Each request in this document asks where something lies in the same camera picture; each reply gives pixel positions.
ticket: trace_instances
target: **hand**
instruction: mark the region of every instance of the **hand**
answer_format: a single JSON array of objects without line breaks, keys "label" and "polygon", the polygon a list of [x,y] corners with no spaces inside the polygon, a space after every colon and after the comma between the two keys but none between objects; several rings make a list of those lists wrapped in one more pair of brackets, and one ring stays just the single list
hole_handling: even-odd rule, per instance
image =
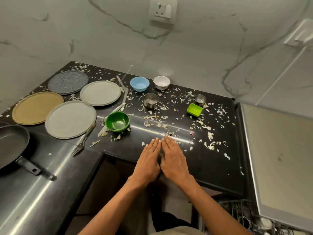
[{"label": "hand", "polygon": [[162,138],[162,148],[165,157],[161,158],[161,169],[166,177],[172,180],[176,185],[182,187],[190,178],[186,157],[178,144],[169,136]]},{"label": "hand", "polygon": [[139,183],[140,187],[146,187],[158,177],[160,166],[157,162],[157,157],[160,154],[160,150],[161,140],[158,138],[152,139],[150,144],[147,144],[143,149],[134,173],[130,177],[135,183]]}]

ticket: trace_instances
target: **wall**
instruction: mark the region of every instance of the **wall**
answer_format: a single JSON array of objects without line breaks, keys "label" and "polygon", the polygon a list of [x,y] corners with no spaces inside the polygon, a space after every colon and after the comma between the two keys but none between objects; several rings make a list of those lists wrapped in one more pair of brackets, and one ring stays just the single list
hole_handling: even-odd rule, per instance
[{"label": "wall", "polygon": [[65,65],[68,54],[43,0],[0,0],[0,113]]},{"label": "wall", "polygon": [[[49,14],[40,17],[53,20],[62,40],[54,27],[49,36],[53,29],[66,45],[54,46],[54,57],[65,52],[122,72],[133,65],[130,74],[165,75],[174,84],[299,113],[281,106],[278,92],[259,100],[298,53],[283,42],[300,20],[313,18],[311,0],[179,0],[174,26],[149,20],[150,0],[43,1]],[[301,114],[313,117],[313,110]]]}]

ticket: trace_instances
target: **right hand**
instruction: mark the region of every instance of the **right hand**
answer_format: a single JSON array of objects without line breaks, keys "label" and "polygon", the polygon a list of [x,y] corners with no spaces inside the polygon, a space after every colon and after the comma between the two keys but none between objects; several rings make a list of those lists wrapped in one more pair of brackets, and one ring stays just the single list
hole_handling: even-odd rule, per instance
[{"label": "right hand", "polygon": [[165,157],[161,158],[161,170],[168,179],[182,187],[183,183],[193,178],[189,174],[186,157],[171,137],[166,135],[161,142],[165,153]]}]

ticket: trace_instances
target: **wire rack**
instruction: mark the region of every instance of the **wire rack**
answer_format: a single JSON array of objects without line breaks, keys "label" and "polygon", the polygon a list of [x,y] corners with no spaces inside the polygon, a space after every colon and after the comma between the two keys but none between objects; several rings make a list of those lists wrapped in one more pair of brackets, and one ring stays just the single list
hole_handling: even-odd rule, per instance
[{"label": "wire rack", "polygon": [[[219,204],[253,235],[295,235],[295,229],[277,223],[276,221],[271,221],[272,229],[269,230],[265,230],[257,225],[256,221],[260,219],[260,216],[254,213],[256,210],[252,208],[251,203],[247,200],[221,201]],[[201,217],[199,218],[199,229],[205,234],[210,234]]]}]

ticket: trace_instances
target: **white bowl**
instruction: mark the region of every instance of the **white bowl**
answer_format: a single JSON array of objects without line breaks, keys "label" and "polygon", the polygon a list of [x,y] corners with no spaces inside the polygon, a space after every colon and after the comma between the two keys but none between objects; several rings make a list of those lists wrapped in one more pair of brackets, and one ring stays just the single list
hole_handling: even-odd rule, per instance
[{"label": "white bowl", "polygon": [[171,81],[165,76],[158,76],[153,79],[153,82],[159,90],[165,90],[170,85]]}]

